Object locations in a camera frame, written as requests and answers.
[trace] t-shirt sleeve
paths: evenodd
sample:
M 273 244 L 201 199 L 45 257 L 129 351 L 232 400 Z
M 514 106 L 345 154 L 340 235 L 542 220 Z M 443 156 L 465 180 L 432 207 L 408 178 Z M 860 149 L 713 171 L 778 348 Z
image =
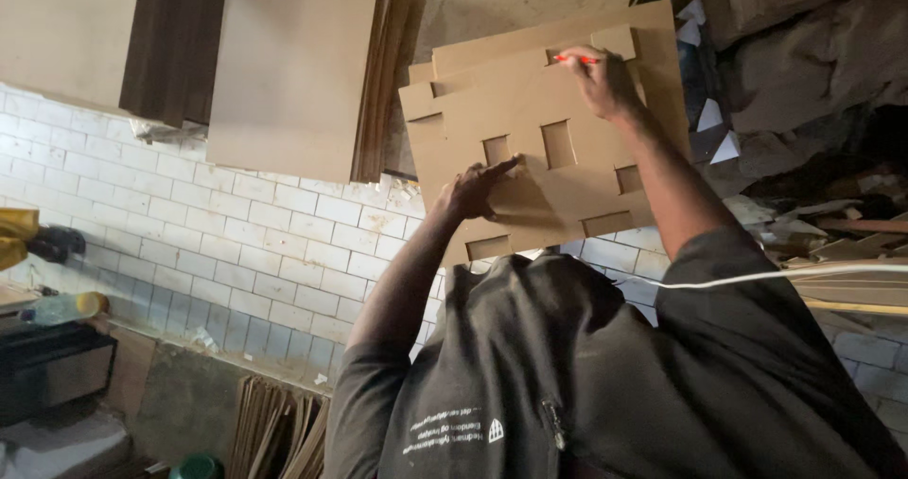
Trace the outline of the t-shirt sleeve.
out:
M 375 477 L 381 447 L 410 358 L 392 346 L 349 348 L 328 414 L 325 477 Z

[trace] hand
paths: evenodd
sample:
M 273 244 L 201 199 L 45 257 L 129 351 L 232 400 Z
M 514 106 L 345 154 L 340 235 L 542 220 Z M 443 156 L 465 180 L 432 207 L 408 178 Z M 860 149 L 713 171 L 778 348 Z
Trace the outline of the hand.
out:
M 576 76 L 586 105 L 597 117 L 612 121 L 630 116 L 643 107 L 621 57 L 586 45 L 573 46 L 561 55 L 567 57 L 562 64 Z M 598 59 L 599 62 L 583 64 L 581 56 Z
M 448 216 L 456 218 L 458 222 L 467 218 L 484 217 L 490 222 L 495 222 L 495 212 L 489 206 L 489 191 L 492 186 L 505 174 L 514 168 L 521 154 L 516 154 L 491 167 L 482 164 L 473 164 L 463 174 L 457 174 L 454 181 L 441 188 L 436 207 Z

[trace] man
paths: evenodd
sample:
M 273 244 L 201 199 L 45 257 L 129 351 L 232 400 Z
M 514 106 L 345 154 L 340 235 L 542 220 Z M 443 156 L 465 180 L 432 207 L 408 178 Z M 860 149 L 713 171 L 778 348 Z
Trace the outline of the man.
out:
M 623 63 L 562 53 L 621 130 L 673 264 L 667 284 L 775 269 L 637 99 Z M 580 56 L 599 59 L 578 62 Z M 785 279 L 660 290 L 652 328 L 574 258 L 448 274 L 445 323 L 410 365 L 465 218 L 493 218 L 519 158 L 451 184 L 372 290 L 334 391 L 325 477 L 875 477 L 908 464 Z

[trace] plastic bottle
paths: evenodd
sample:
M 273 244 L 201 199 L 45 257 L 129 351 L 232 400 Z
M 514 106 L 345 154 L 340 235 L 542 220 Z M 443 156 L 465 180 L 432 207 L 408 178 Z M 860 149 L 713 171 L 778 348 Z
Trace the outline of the plastic bottle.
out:
M 92 317 L 108 307 L 107 297 L 92 291 L 78 295 L 45 296 L 19 312 L 22 321 L 53 326 Z

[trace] zipper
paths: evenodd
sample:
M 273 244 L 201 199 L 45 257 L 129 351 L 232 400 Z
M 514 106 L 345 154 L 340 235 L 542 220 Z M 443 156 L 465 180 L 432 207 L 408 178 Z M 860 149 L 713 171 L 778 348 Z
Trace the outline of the zipper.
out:
M 561 452 L 568 446 L 568 439 L 565 437 L 564 429 L 561 426 L 561 417 L 555 403 L 548 400 L 543 401 L 542 410 L 546 413 L 544 419 L 547 422 L 546 426 L 549 427 L 551 432 L 548 477 L 557 479 L 561 468 Z

